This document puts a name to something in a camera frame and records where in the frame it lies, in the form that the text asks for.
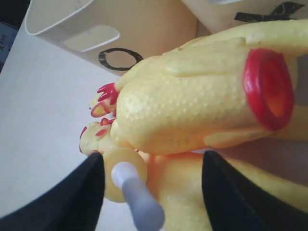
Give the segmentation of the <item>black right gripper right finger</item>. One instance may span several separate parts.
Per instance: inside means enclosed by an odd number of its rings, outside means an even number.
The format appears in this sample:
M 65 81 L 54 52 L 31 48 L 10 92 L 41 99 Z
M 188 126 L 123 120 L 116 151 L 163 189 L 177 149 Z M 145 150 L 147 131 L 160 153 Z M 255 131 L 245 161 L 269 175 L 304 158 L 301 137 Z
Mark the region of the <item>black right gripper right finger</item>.
M 206 151 L 202 191 L 214 231 L 306 231 L 308 214 L 257 186 L 215 151 Z

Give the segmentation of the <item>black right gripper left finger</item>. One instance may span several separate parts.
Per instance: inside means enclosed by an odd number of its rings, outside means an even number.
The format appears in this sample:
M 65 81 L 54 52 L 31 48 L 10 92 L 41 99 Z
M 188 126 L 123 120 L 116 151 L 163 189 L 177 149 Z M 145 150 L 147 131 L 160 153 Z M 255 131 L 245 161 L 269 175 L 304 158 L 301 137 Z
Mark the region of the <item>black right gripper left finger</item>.
M 65 179 L 2 217 L 2 231 L 93 231 L 105 192 L 103 156 L 91 154 Z

